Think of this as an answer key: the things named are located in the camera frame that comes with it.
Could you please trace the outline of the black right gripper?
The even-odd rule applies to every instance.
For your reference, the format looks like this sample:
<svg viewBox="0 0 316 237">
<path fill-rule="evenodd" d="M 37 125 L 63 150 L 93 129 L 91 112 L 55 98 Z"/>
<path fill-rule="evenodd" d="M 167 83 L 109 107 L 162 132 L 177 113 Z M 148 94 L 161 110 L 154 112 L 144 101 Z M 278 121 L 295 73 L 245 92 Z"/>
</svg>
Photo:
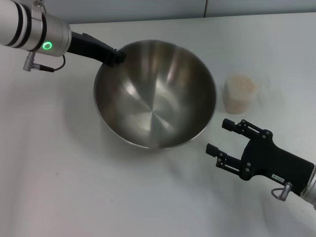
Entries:
<svg viewBox="0 0 316 237">
<path fill-rule="evenodd" d="M 262 175 L 279 184 L 292 184 L 292 192 L 300 195 L 307 186 L 314 164 L 293 155 L 273 142 L 273 134 L 262 130 L 242 119 L 239 123 L 225 118 L 222 128 L 250 139 L 241 160 L 234 158 L 217 147 L 207 144 L 205 152 L 216 158 L 216 167 L 240 175 L 248 181 L 253 176 Z"/>
</svg>

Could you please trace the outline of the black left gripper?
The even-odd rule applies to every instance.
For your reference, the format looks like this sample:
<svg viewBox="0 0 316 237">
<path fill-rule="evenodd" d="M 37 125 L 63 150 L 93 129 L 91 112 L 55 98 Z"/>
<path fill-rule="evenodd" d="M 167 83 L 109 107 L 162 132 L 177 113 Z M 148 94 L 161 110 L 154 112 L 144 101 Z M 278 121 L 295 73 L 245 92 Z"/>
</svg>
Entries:
<svg viewBox="0 0 316 237">
<path fill-rule="evenodd" d="M 95 59 L 110 67 L 123 63 L 126 58 L 125 52 L 114 49 L 88 34 L 76 32 L 72 32 L 67 52 Z"/>
</svg>

